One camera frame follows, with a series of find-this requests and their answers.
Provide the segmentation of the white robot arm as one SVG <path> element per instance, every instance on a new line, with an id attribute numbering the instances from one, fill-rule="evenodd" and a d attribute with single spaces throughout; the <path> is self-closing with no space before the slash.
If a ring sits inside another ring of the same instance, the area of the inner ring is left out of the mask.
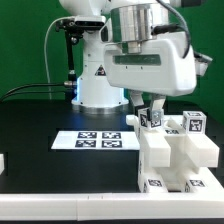
<path id="1" fill-rule="evenodd" d="M 192 49 L 187 23 L 176 11 L 204 2 L 112 0 L 110 18 L 100 30 L 107 79 L 112 86 L 129 89 L 136 106 L 143 92 L 151 93 L 151 122 L 162 119 L 166 97 L 192 93 L 196 77 L 212 62 Z"/>

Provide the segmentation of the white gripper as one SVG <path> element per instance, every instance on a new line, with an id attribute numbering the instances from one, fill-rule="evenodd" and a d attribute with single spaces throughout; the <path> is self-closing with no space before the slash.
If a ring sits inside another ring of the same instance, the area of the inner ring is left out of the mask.
<path id="1" fill-rule="evenodd" d="M 121 44 L 107 44 L 104 63 L 109 84 L 129 89 L 134 107 L 144 104 L 142 92 L 154 93 L 149 115 L 151 121 L 159 121 L 166 96 L 191 94 L 197 85 L 196 76 L 203 76 L 212 62 L 193 48 L 183 57 L 184 42 L 183 32 L 160 34 L 143 42 L 141 52 L 133 54 L 123 53 Z"/>

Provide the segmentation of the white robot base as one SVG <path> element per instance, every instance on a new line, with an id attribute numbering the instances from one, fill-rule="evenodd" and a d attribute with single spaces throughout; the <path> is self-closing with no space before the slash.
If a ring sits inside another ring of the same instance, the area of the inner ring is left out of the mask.
<path id="1" fill-rule="evenodd" d="M 109 6 L 109 0 L 59 2 L 71 16 L 104 16 Z M 128 104 L 124 90 L 108 83 L 99 31 L 84 32 L 82 72 L 77 78 L 77 96 L 71 100 L 75 110 L 95 114 L 112 113 Z"/>

